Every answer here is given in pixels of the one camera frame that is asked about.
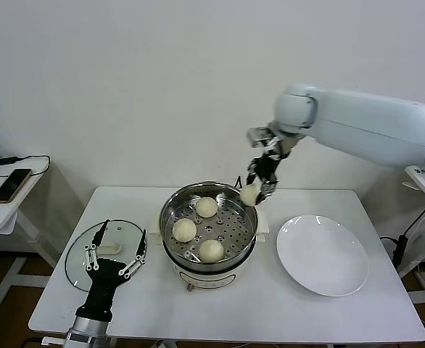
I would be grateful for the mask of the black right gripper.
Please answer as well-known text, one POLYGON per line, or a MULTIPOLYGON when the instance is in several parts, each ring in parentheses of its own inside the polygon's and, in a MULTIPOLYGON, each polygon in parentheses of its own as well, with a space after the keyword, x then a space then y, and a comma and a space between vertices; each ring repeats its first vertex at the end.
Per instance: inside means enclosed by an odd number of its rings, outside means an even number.
POLYGON ((279 158, 275 159, 269 154, 263 154, 261 157, 254 158, 247 168, 247 186, 253 184, 256 178, 261 181, 260 190, 255 200, 256 205, 262 203, 276 190, 278 183, 276 170, 280 161, 279 158))

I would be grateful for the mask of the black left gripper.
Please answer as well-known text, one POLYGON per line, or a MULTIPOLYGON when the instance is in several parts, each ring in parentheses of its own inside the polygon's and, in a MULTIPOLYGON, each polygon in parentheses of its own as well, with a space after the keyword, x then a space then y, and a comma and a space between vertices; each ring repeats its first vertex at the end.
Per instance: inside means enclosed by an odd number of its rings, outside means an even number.
POLYGON ((85 303, 75 312, 77 317, 101 322, 112 320, 111 308, 117 287, 125 283, 126 278, 131 278, 145 264, 147 253, 147 230, 144 229, 136 257, 127 265, 124 262, 98 258, 97 248, 101 245, 109 222, 110 220, 105 220, 94 234, 91 243, 84 246, 86 271, 92 284, 85 303))

